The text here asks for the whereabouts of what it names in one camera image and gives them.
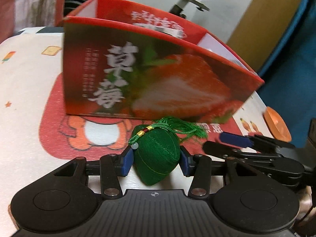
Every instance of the popsicle icon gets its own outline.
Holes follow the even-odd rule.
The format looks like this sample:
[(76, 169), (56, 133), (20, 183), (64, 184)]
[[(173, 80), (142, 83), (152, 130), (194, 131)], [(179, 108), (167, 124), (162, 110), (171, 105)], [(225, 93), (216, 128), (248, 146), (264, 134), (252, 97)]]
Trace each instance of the popsicle icon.
[(8, 61), (8, 60), (13, 56), (13, 54), (15, 54), (15, 51), (9, 52), (9, 53), (2, 59), (2, 64), (3, 64), (5, 61)]

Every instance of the blue fabric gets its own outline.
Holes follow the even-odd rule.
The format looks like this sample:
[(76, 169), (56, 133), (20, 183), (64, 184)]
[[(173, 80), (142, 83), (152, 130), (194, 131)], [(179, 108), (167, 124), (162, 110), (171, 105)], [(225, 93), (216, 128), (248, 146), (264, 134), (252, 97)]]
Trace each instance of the blue fabric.
[(267, 72), (267, 70), (270, 68), (272, 63), (275, 61), (275, 59), (278, 57), (284, 46), (287, 44), (289, 41), (290, 37), (292, 36), (295, 28), (297, 27), (298, 23), (303, 17), (304, 12), (306, 11), (307, 5), (308, 5), (309, 0), (301, 0), (301, 3), (298, 7), (298, 10), (296, 11), (289, 27), (283, 34), (282, 38), (280, 39), (279, 43), (271, 53), (271, 55), (268, 57), (264, 65), (260, 68), (258, 71), (258, 75), (260, 77), (264, 76), (264, 74)]
[(297, 28), (258, 94), (284, 119), (292, 143), (303, 147), (310, 120), (316, 118), (316, 0), (310, 1)]

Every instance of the cartoon print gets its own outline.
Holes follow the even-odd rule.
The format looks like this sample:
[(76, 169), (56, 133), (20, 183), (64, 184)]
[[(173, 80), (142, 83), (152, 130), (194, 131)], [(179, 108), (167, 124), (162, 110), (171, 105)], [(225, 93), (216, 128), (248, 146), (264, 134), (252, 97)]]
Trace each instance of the cartoon print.
[(8, 108), (8, 107), (10, 107), (11, 106), (11, 102), (10, 101), (8, 101), (4, 106), (6, 107), (6, 108)]
[(240, 122), (244, 129), (246, 129), (248, 132), (251, 132), (250, 125), (244, 119), (240, 118)]
[(255, 130), (255, 132), (259, 132), (258, 127), (254, 122), (250, 121), (250, 124), (251, 124), (253, 130)]
[(43, 55), (49, 55), (49, 56), (55, 56), (59, 51), (61, 50), (61, 47), (59, 46), (48, 46), (43, 52)]
[(67, 136), (70, 146), (76, 150), (88, 150), (92, 146), (121, 150), (127, 146), (127, 134), (131, 130), (129, 119), (105, 120), (70, 115), (64, 117), (59, 131)]
[(15, 54), (15, 53), (16, 53), (15, 51), (9, 52), (9, 53), (2, 59), (2, 64), (5, 63), (6, 61), (8, 61), (8, 60), (13, 56), (13, 54)]
[(250, 128), (250, 125), (248, 124), (248, 122), (245, 121), (243, 118), (240, 118), (240, 122), (241, 122), (242, 126), (244, 127), (244, 129), (247, 130), (248, 135), (250, 135), (250, 136), (254, 136), (255, 134), (263, 135), (263, 134), (259, 131), (257, 125), (256, 125), (254, 122), (250, 121), (250, 125), (251, 125), (253, 131), (252, 131), (252, 129)]
[[(152, 121), (67, 115), (60, 74), (45, 106), (39, 139), (43, 149), (56, 158), (70, 160), (84, 156), (88, 161), (99, 160), (103, 155), (123, 152), (132, 130), (140, 124), (150, 125)], [(241, 134), (233, 118), (225, 124), (200, 125), (207, 131), (210, 141), (217, 140), (222, 131)], [(203, 140), (189, 139), (182, 144), (191, 154), (203, 153)]]

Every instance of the orange plate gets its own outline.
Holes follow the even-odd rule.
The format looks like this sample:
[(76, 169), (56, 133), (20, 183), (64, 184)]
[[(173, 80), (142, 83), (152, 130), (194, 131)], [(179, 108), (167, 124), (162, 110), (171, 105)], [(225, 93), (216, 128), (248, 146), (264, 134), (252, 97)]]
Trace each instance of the orange plate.
[(284, 120), (274, 109), (267, 107), (263, 116), (271, 133), (276, 139), (287, 142), (292, 140), (291, 134), (286, 127)]

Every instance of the gold bead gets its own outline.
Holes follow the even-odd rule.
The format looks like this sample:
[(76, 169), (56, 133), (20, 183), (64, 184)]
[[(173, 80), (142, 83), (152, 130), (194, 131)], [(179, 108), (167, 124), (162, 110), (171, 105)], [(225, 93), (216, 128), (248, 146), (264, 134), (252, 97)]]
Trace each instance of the gold bead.
[(147, 128), (149, 131), (152, 130), (152, 129), (154, 129), (152, 126), (147, 126), (146, 128)]
[(145, 132), (144, 132), (143, 130), (140, 130), (140, 131), (137, 133), (137, 135), (138, 135), (139, 137), (143, 136), (144, 134), (145, 134)]

